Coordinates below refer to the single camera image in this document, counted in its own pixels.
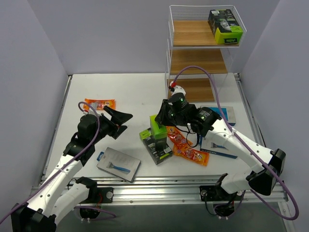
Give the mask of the black green razor pack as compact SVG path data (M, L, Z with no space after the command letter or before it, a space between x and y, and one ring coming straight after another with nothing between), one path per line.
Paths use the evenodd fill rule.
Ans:
M167 146L168 132L165 126L155 121L157 115L150 116L151 135L157 150L164 150Z

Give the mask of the small black green razor box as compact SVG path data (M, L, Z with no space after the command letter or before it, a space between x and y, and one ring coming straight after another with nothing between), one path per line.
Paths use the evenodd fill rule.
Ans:
M155 139L151 135L150 128L143 130L139 133L139 135L140 140L143 142L144 146L146 147L148 153L150 154L156 165L159 165L172 157L173 152L167 144L165 145L165 147L156 148Z

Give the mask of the tall green black razor box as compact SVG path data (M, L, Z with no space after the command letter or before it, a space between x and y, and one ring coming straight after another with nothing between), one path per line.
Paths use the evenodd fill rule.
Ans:
M208 24L217 44L238 44L240 42L243 29L230 9L210 10Z

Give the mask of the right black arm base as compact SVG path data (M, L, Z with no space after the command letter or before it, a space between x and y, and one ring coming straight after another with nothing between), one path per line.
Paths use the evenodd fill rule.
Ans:
M225 195L223 189L218 186L199 186L200 199L203 202L207 201L223 201Z

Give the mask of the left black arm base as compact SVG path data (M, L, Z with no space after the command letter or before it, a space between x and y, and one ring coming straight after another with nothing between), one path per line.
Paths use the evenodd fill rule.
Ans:
M98 188L98 201L97 203L112 203L113 202L113 191L114 188L105 187L105 188Z

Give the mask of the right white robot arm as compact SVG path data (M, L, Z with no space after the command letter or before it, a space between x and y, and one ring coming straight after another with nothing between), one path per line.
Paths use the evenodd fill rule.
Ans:
M197 108L182 93L162 101L155 121L164 126L183 126L243 160L250 169L237 174L223 174L214 188L219 199L238 191L253 190L269 196L283 171L286 154L271 150L241 134L208 107Z

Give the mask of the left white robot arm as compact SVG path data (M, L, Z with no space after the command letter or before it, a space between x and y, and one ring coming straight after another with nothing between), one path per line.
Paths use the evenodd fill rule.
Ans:
M126 129L125 123L133 115L105 106L98 115L93 107L84 110L77 132L67 144L54 170L37 192L25 203L16 204L11 213L15 232L54 232L59 222L78 204L93 202L98 195L96 181L81 177L63 194L65 186L73 179L95 152L95 144L106 136L117 139Z

